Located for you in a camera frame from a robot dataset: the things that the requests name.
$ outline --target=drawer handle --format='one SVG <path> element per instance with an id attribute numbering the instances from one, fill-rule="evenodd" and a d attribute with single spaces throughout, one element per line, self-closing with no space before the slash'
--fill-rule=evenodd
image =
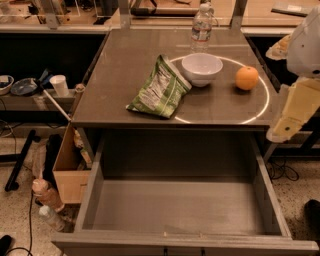
<path id="1" fill-rule="evenodd" d="M 168 248 L 163 249 L 163 256 L 168 256 Z M 206 251 L 205 249 L 201 249 L 201 256 L 206 256 Z"/>

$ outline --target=open drawer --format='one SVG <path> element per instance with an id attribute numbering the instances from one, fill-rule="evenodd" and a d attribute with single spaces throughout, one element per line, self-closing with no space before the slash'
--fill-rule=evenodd
<path id="1" fill-rule="evenodd" d="M 107 130 L 74 233 L 76 255 L 310 255 L 281 213 L 250 132 Z"/>

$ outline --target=bottle label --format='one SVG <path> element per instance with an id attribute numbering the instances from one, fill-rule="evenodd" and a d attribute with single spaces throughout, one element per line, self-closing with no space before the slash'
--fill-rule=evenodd
<path id="1" fill-rule="evenodd" d="M 192 28 L 191 38 L 197 42 L 206 42 L 210 39 L 211 29 Z"/>

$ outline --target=green chip bag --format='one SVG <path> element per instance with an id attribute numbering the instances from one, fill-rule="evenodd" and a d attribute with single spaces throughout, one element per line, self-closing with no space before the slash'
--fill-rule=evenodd
<path id="1" fill-rule="evenodd" d="M 155 67 L 138 95 L 126 108 L 170 118 L 179 102 L 192 88 L 166 55 L 159 55 Z"/>

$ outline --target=plastic bottle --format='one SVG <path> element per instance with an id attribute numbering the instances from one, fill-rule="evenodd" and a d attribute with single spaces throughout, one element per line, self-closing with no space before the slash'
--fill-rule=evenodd
<path id="1" fill-rule="evenodd" d="M 64 208 L 64 203 L 58 194 L 58 191 L 44 179 L 35 179 L 32 184 L 32 190 L 35 197 L 43 204 L 51 207 L 56 212 Z"/>
<path id="2" fill-rule="evenodd" d="M 200 5 L 194 16 L 191 34 L 191 52 L 206 52 L 212 30 L 212 11 L 210 3 Z"/>
<path id="3" fill-rule="evenodd" d="M 56 231 L 62 231 L 66 225 L 61 216 L 47 205 L 40 207 L 39 215 L 41 219 Z"/>

